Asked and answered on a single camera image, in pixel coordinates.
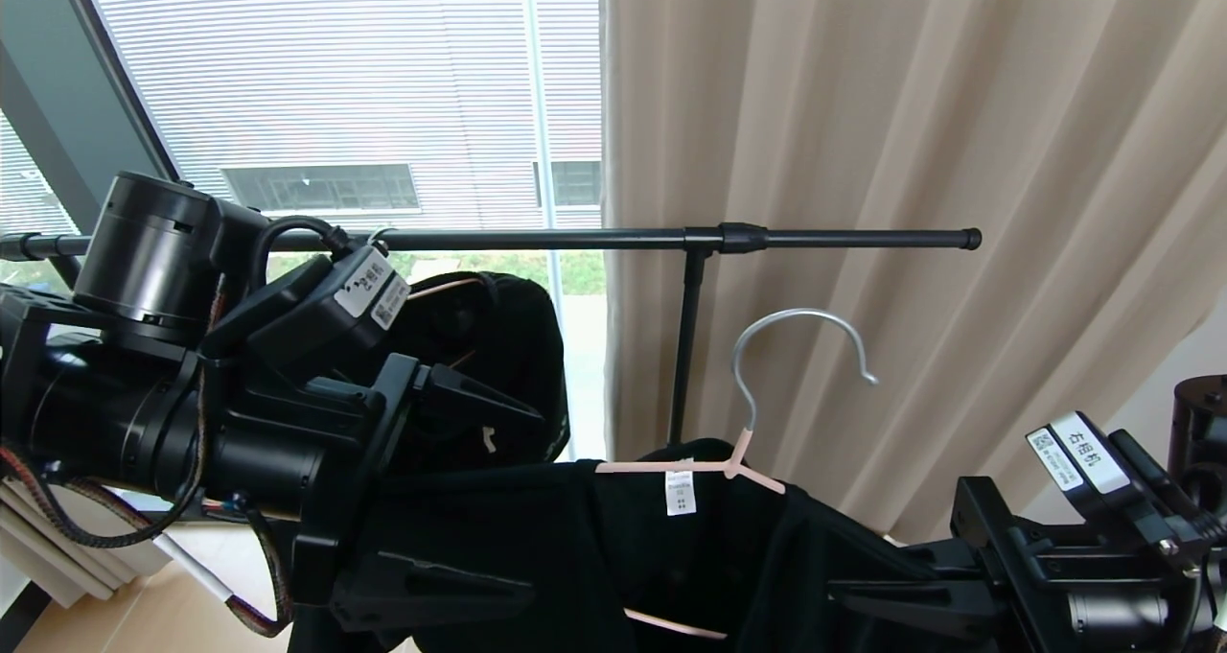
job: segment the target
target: black baseboard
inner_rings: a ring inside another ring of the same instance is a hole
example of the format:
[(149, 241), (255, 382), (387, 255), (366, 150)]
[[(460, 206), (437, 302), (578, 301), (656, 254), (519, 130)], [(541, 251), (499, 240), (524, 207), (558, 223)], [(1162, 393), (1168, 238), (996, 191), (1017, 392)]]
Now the black baseboard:
[(52, 597), (34, 582), (22, 588), (17, 599), (9, 606), (9, 611), (0, 616), (0, 653), (13, 653), (17, 649), (29, 627), (34, 626), (50, 601)]

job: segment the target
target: tiled floor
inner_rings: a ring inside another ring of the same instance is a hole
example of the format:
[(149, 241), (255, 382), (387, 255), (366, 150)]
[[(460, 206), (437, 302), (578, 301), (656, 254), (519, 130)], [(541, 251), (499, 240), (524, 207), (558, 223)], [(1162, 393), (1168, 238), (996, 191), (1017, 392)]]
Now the tiled floor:
[[(272, 612), (264, 557), (249, 530), (226, 524), (172, 530), (177, 543), (228, 587)], [(177, 563), (136, 579), (109, 600), (85, 597), (65, 610), (48, 606), (16, 653), (274, 653), (286, 649), (290, 631), (261, 638)], [(396, 653), (416, 653), (406, 643)]]

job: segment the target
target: black garment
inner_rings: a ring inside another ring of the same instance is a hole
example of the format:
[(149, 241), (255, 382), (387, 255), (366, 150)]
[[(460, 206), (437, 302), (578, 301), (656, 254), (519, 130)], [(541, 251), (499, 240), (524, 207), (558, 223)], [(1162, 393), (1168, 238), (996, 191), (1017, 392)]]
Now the black garment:
[(402, 352), (427, 366), (452, 366), (530, 405), (546, 426), (517, 430), (514, 437), (499, 431), (494, 453), (480, 425), (447, 441), (407, 431), (390, 474), (552, 462), (571, 437), (562, 331), (547, 291), (513, 274), (452, 272), (416, 282), (412, 293), (464, 280), (470, 282), (405, 303), (388, 338), (362, 358), (337, 365), (337, 371), (356, 383), (373, 383), (387, 356)]
[[(730, 453), (730, 444), (699, 441), (653, 458)], [(412, 633), (423, 653), (821, 653), (856, 641), (872, 642), (865, 651), (939, 649), (828, 600), (828, 579), (935, 574), (798, 487), (780, 496), (746, 479), (694, 474), (697, 512), (667, 517), (663, 474), (599, 475), (596, 464), (385, 482), (360, 550), (531, 582), (536, 594), (517, 617), (382, 632), (384, 644)], [(644, 625), (623, 608), (729, 638)]]

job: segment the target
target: pink clothes hanger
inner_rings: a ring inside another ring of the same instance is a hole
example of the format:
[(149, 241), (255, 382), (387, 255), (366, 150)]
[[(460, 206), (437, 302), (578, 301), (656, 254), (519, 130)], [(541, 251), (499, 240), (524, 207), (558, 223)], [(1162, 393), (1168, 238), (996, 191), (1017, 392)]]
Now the pink clothes hanger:
[[(746, 421), (746, 427), (741, 431), (737, 437), (737, 443), (733, 447), (733, 453), (724, 462), (605, 462), (604, 464), (596, 465), (598, 474), (652, 474), (652, 473), (664, 473), (664, 471), (694, 471), (694, 473), (723, 473), (724, 477), (733, 480), (737, 476), (746, 477), (763, 487), (767, 487), (772, 492), (779, 492), (784, 495), (784, 484), (778, 480), (760, 474), (758, 471), (745, 465), (746, 449), (750, 448), (750, 439), (755, 435), (755, 425), (758, 422), (758, 405), (755, 401), (755, 395), (750, 393), (750, 388), (746, 387), (745, 378), (741, 377), (741, 355), (745, 351), (746, 342), (750, 340), (751, 335), (758, 333), (758, 330), (773, 324), (773, 322), (785, 320), (788, 318), (794, 318), (799, 315), (812, 315), (815, 318), (822, 318), (823, 320), (833, 322), (852, 339), (853, 346), (856, 347), (856, 358), (860, 365), (860, 377), (865, 382), (877, 383), (877, 378), (874, 377), (867, 366), (865, 365), (865, 344), (860, 339), (860, 333), (856, 328), (852, 326), (849, 322), (844, 320), (842, 317), (836, 315), (836, 313), (827, 313), (826, 311), (818, 311), (816, 308), (791, 308), (788, 311), (779, 311), (777, 313), (771, 313), (771, 315), (763, 317), (755, 322), (752, 325), (746, 328), (737, 338), (737, 342), (733, 347), (733, 379), (737, 383), (737, 389), (745, 395), (746, 403), (750, 405), (750, 419)], [(627, 617), (645, 622), (661, 628), (667, 628), (671, 631), (686, 633), (690, 636), (701, 636), (704, 638), (723, 639), (728, 635), (709, 631), (704, 628), (692, 627), (688, 625), (682, 625), (672, 622), (669, 620), (663, 620), (660, 617), (654, 617), (652, 615), (644, 615), (636, 610), (626, 609)]]

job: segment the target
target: curtain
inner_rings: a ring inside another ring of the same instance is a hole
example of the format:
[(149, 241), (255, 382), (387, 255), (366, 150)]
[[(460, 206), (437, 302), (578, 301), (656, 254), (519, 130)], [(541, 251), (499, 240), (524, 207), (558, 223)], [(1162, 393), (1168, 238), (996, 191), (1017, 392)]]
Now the curtain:
[[(904, 541), (956, 479), (1021, 509), (1023, 436), (1104, 422), (1227, 285), (1227, 0), (602, 0), (609, 226), (963, 228), (977, 252), (766, 250), (708, 264), (685, 437)], [(665, 441), (675, 252), (617, 252), (618, 459)], [(1155, 421), (1166, 425), (1166, 421)]]
[[(98, 535), (131, 530), (109, 511), (74, 491), (53, 487), (65, 513)], [(82, 547), (60, 535), (13, 479), (0, 485), (0, 555), (43, 588), (60, 606), (83, 595), (108, 599), (123, 584), (158, 572), (169, 558), (151, 543), (119, 550)]]

